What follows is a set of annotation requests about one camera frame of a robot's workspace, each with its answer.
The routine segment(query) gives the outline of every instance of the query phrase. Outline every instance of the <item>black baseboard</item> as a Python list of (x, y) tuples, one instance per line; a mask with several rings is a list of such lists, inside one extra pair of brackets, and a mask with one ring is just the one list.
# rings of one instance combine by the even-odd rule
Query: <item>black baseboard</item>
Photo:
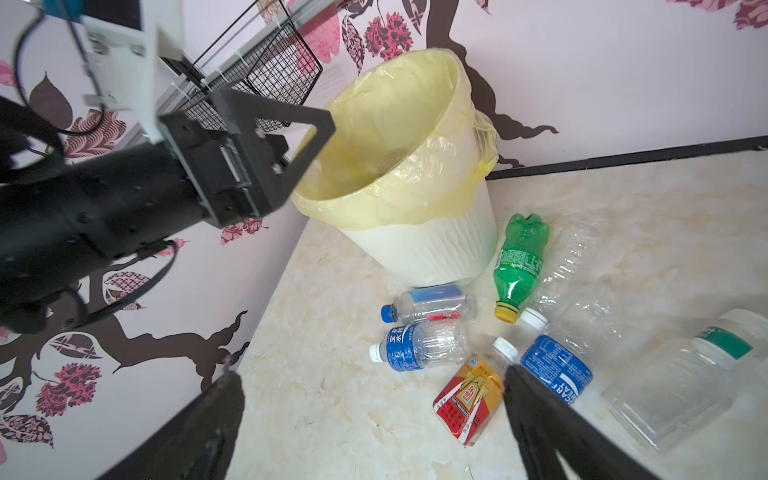
[(560, 164), (538, 165), (535, 167), (510, 168), (493, 171), (487, 180), (499, 178), (529, 177), (531, 175), (556, 174), (572, 170), (617, 167), (619, 165), (644, 164), (647, 162), (676, 160), (679, 158), (703, 157), (706, 155), (730, 154), (745, 150), (768, 150), (768, 135), (764, 137), (741, 138), (739, 140), (718, 141), (711, 144), (686, 145), (684, 147), (663, 148), (661, 150), (641, 151), (634, 154), (595, 157), (586, 160), (562, 162)]

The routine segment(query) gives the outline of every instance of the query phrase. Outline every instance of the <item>black cylinder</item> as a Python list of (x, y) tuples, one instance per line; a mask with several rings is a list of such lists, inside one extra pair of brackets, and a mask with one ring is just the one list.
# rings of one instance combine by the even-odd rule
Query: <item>black cylinder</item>
[(0, 324), (4, 313), (204, 219), (197, 198), (163, 144), (0, 187)]

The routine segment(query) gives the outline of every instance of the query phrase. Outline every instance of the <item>blue bottle cap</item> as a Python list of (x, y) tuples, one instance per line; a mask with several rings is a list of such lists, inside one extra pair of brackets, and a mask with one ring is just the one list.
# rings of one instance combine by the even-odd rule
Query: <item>blue bottle cap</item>
[(384, 320), (384, 323), (395, 322), (395, 317), (392, 316), (392, 305), (385, 305), (382, 307), (382, 320)]

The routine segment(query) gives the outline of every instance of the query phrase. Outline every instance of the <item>bottle label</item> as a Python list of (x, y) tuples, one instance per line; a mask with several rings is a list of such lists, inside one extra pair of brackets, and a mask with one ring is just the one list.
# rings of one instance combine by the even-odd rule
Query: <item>bottle label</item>
[(719, 326), (707, 327), (706, 330), (696, 335), (696, 337), (719, 346), (736, 360), (745, 356), (752, 349), (752, 346), (742, 340), (741, 337), (733, 335), (728, 330), (721, 329)]
[(502, 403), (503, 385), (498, 372), (473, 355), (440, 392), (432, 407), (451, 435), (463, 445), (474, 445)]
[(496, 268), (500, 265), (519, 268), (533, 276), (538, 276), (538, 273), (541, 271), (541, 259), (533, 253), (524, 252), (523, 250), (502, 250), (498, 254)]
[(540, 335), (520, 363), (553, 392), (572, 404), (592, 381), (592, 371), (570, 350)]
[(433, 313), (431, 315), (427, 315), (427, 320), (430, 322), (434, 322), (436, 320), (444, 320), (444, 319), (461, 319), (462, 314), (459, 312), (443, 312), (443, 313)]
[(386, 359), (392, 368), (398, 372), (421, 369), (413, 352), (415, 328), (416, 325), (413, 323), (407, 326), (397, 326), (391, 329), (386, 336)]
[(444, 298), (456, 298), (457, 296), (462, 296), (462, 291), (458, 289), (455, 283), (449, 283), (448, 285), (428, 286), (427, 288), (411, 290), (409, 295), (413, 298), (414, 302), (419, 303), (432, 302)]

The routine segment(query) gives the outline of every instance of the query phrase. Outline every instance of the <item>yellow bottle cap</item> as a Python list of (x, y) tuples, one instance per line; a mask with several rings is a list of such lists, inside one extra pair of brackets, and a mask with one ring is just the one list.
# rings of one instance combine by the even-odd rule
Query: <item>yellow bottle cap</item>
[(516, 323), (518, 321), (518, 313), (520, 310), (509, 303), (496, 302), (496, 310), (493, 314), (496, 318), (506, 323)]

